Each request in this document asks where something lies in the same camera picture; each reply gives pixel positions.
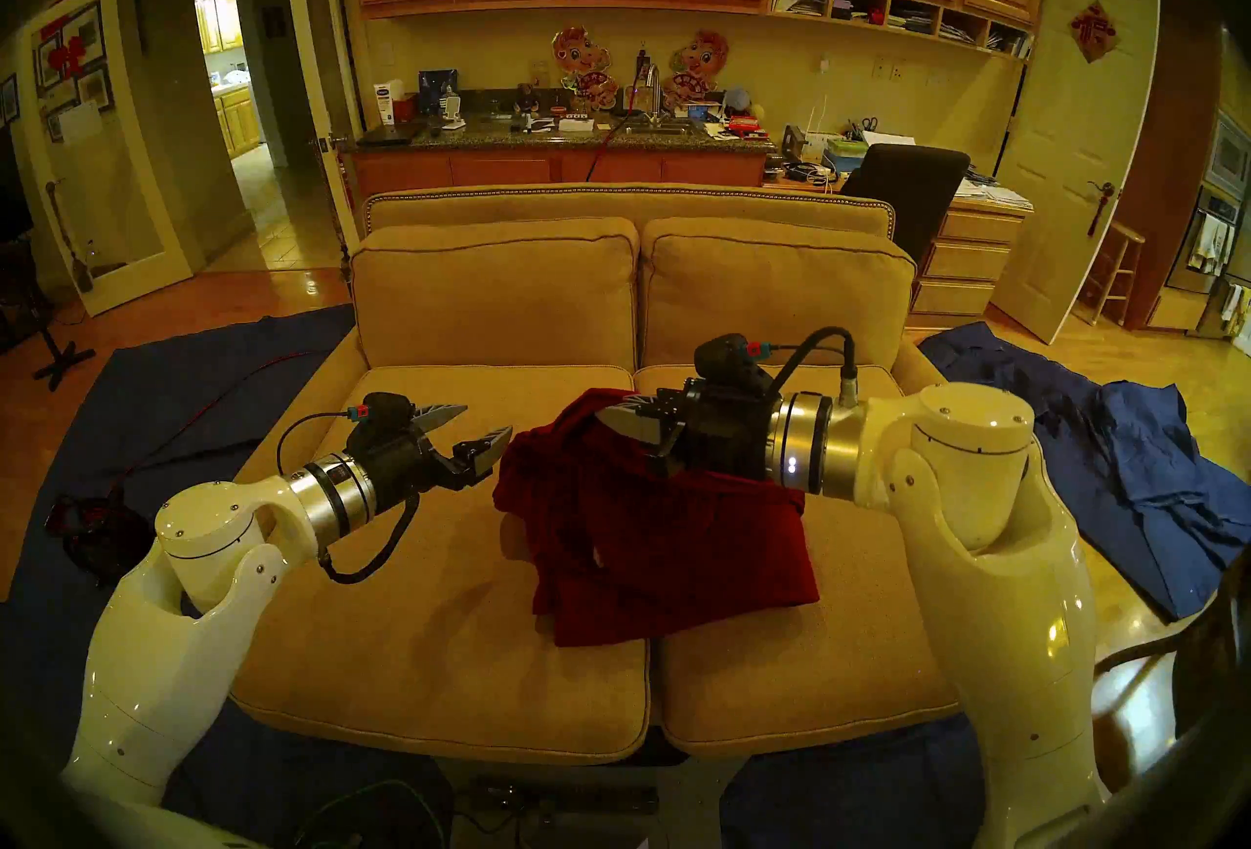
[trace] open door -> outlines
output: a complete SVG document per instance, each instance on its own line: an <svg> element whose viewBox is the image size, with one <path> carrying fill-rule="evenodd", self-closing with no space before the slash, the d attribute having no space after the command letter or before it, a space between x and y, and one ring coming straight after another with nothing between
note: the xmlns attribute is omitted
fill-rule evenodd
<svg viewBox="0 0 1251 849"><path fill-rule="evenodd" d="M61 0L23 41L20 121L86 313L191 276L139 131L118 0Z"/></svg>
<svg viewBox="0 0 1251 849"><path fill-rule="evenodd" d="M1087 63L1072 21L1098 1L1117 46ZM991 303L1051 344L1103 243L1151 93L1160 0L1042 0L998 179L1033 204ZM1113 193L1100 205L1103 184Z"/></svg>
<svg viewBox="0 0 1251 849"><path fill-rule="evenodd" d="M347 44L339 18L339 0L291 0L291 21L300 50L304 88L317 149L322 159L334 213L348 255L360 249L360 235L343 178L339 150L353 136L353 113L349 96L350 73L347 69Z"/></svg>

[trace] green cable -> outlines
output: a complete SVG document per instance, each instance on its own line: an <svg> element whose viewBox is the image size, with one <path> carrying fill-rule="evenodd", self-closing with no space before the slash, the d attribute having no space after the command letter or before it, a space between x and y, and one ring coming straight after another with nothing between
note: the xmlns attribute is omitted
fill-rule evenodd
<svg viewBox="0 0 1251 849"><path fill-rule="evenodd" d="M439 845L440 846L445 846L448 844L448 841L447 841L447 839L443 835L443 826L439 825L439 819L438 819L438 816L435 816L433 809L430 809L430 806L427 804L425 799L422 798L422 793L419 793L417 789L414 789L407 781L404 781L402 779L398 779L398 778L387 779L384 781L375 781L372 785L365 785L363 789L357 789L355 791L348 793L347 795L340 795L339 798L328 801L320 809L318 809L317 811L314 811L313 815L309 816L308 821L305 821L304 825L300 826L300 831L295 836L295 845L300 844L300 841L304 839L304 834L308 831L308 828L311 824L311 821L314 819L317 819L319 815L322 815L323 813L329 811L335 805L342 805L343 803L348 801L349 799L354 799L358 795L365 795L365 794L368 794L370 791L377 791L378 789L387 788L388 785L399 785L402 789L404 789L404 791L407 791L409 795L412 795L414 799L417 799L419 803L422 803L422 808L425 809L425 814L430 816L430 823L434 825L434 831L437 831L439 834ZM318 849L319 846L334 846L334 845L337 845L337 843L325 843L325 841L322 841L322 843L315 843L309 849Z"/></svg>

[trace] wooden stool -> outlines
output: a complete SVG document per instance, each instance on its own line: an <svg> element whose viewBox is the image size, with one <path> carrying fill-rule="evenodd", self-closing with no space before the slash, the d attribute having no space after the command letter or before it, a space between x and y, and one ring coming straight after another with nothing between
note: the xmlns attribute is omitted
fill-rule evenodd
<svg viewBox="0 0 1251 849"><path fill-rule="evenodd" d="M1115 256L1110 255L1106 249L1111 243L1111 250ZM1103 246L1100 248L1098 254L1095 256L1095 263L1091 264L1091 271L1086 275L1086 283L1082 284L1081 294L1097 294L1095 305L1092 308L1093 314L1087 318L1082 315L1076 315L1086 321L1092 328L1098 324L1100 315L1103 313L1103 305L1110 300L1121 301L1121 316L1116 320L1118 325L1125 325L1125 315L1130 306L1130 294L1133 293L1133 271L1138 269L1138 258L1142 256L1142 245L1146 243L1146 238L1142 234L1135 233L1125 224L1120 224L1112 220L1112 225L1107 229L1107 236L1103 238ZM1125 263L1125 255L1130 249L1130 244L1133 244L1133 255L1130 259L1128 266ZM1110 273L1107 280L1101 281L1096 276L1098 273L1100 260L1111 260ZM1117 278L1126 276L1125 290L1120 294L1112 293L1112 286L1116 284Z"/></svg>

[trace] beige couch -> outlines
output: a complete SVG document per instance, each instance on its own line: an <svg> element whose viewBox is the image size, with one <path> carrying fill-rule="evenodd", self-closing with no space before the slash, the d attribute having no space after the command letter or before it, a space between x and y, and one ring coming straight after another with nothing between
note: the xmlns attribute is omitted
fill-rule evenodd
<svg viewBox="0 0 1251 849"><path fill-rule="evenodd" d="M549 423L592 386L679 388L697 344L728 331L797 343L842 324L861 390L942 380L902 340L916 268L881 203L692 188L502 188L370 200L353 259L358 326L239 475L273 474L278 433L378 389L468 414L442 449ZM836 354L794 388L837 395ZM340 448L347 420L296 429L288 468ZM392 560L335 586L294 571L234 685L290 731L434 755L565 764L626 758L661 724L678 748L739 755L853 738L957 710L921 624L896 521L809 498L821 601L657 643L557 649L530 613L534 569L490 483L433 491ZM378 550L398 510L334 545Z"/></svg>

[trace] red cloth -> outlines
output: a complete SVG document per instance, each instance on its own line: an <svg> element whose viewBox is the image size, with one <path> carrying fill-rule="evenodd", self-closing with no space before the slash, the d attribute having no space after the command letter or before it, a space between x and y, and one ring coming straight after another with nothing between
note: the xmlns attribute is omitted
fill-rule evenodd
<svg viewBox="0 0 1251 849"><path fill-rule="evenodd" d="M525 521L534 613L554 615L557 645L816 603L803 494L712 473L652 475L647 446L595 418L628 394L587 391L513 439L499 464L495 508Z"/></svg>

